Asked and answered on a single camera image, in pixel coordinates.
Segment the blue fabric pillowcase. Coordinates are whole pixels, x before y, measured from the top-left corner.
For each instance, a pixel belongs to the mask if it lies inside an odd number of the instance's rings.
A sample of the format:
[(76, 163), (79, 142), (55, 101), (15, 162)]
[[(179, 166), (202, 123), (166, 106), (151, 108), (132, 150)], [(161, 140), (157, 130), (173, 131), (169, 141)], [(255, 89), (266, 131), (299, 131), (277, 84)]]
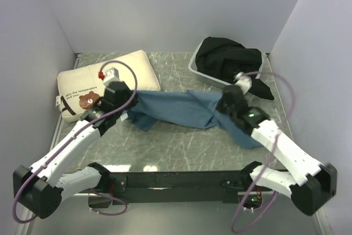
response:
[(139, 90), (137, 96), (138, 103), (126, 112), (128, 119), (140, 130), (148, 131), (157, 121), (195, 129), (218, 127), (225, 130), (244, 149), (262, 147), (262, 144), (244, 133), (228, 115), (216, 110), (222, 97), (220, 92)]

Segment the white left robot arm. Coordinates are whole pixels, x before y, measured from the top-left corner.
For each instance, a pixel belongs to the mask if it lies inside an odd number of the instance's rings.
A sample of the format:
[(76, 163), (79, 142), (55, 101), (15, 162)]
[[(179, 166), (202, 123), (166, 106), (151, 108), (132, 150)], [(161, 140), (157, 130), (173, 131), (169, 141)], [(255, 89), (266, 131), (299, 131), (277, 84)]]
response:
[(62, 141), (30, 167), (19, 166), (13, 173), (12, 214), (16, 222), (23, 223), (16, 213), (18, 204), (30, 210), (34, 218), (45, 219), (76, 193), (110, 189), (110, 171), (97, 162), (76, 173), (65, 174), (65, 170), (137, 102), (136, 90), (130, 90), (123, 81), (110, 82), (104, 95), (81, 115)]

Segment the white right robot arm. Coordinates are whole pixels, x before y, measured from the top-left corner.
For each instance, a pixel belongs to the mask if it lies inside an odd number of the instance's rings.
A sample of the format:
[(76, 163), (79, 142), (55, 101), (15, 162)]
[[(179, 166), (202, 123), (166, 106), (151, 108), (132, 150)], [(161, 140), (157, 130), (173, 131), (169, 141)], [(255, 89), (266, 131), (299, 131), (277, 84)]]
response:
[(265, 147), (286, 168), (281, 172), (252, 162), (242, 170), (241, 183), (245, 189), (254, 190), (258, 186), (272, 189), (289, 197), (308, 216), (335, 196), (337, 169), (311, 157), (265, 111), (249, 106), (240, 87), (223, 88), (217, 111), (227, 115), (238, 129)]

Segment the cream pillow with bear print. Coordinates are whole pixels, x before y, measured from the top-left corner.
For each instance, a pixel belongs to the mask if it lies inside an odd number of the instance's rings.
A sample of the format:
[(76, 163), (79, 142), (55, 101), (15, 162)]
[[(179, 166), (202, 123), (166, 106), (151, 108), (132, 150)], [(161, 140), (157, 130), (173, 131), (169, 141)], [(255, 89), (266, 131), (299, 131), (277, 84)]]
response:
[[(160, 91), (161, 87), (152, 65), (143, 50), (135, 51), (116, 60), (126, 63), (136, 74), (139, 90)], [(66, 122), (75, 122), (101, 96), (105, 86), (98, 78), (101, 65), (96, 63), (78, 69), (60, 72), (57, 76), (56, 105)]]

